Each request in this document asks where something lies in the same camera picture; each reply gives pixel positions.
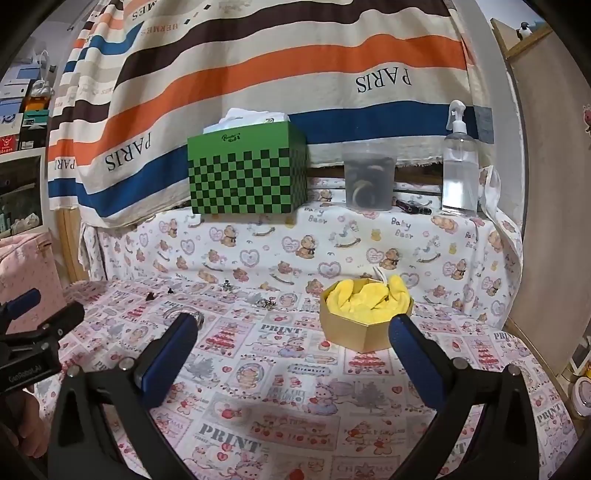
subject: green checkered box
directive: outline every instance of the green checkered box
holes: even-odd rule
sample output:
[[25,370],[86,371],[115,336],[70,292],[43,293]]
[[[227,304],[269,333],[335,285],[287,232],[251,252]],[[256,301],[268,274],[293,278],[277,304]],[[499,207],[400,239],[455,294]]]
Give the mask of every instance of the green checkered box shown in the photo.
[[193,213],[291,213],[306,201],[306,138],[290,122],[189,138]]

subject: white spray nozzle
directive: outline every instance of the white spray nozzle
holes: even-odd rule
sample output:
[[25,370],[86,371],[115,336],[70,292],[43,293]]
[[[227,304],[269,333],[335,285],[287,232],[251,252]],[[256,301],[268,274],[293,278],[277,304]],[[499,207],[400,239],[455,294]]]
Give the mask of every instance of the white spray nozzle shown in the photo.
[[463,121],[465,110],[466,105],[461,103],[460,100],[454,100],[452,103],[450,103],[446,129],[463,134],[467,133],[466,124]]

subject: penguin figure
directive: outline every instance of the penguin figure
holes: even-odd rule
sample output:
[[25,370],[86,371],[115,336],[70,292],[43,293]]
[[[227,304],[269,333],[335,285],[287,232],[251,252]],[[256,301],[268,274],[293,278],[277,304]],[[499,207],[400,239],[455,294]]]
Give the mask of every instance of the penguin figure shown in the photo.
[[517,36],[520,40],[529,37],[533,32],[530,30],[530,24],[527,22],[521,23],[521,28],[517,30]]

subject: spray bottle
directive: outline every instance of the spray bottle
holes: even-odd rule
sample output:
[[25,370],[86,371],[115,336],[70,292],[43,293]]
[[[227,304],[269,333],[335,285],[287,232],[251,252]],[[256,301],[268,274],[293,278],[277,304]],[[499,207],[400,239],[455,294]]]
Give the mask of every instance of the spray bottle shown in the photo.
[[466,105],[454,100],[449,106],[447,129],[453,130],[443,141],[443,200],[445,212],[476,216],[478,208],[478,146],[466,133],[463,121]]

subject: clear plastic container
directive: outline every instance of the clear plastic container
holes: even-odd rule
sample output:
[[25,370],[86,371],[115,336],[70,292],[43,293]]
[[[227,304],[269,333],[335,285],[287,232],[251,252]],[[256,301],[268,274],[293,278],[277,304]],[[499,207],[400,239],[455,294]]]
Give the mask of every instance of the clear plastic container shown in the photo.
[[347,207],[387,212],[392,208],[396,157],[375,144],[347,145],[343,153]]
[[443,211],[476,216],[479,176],[476,141],[462,132],[448,135],[443,143]]

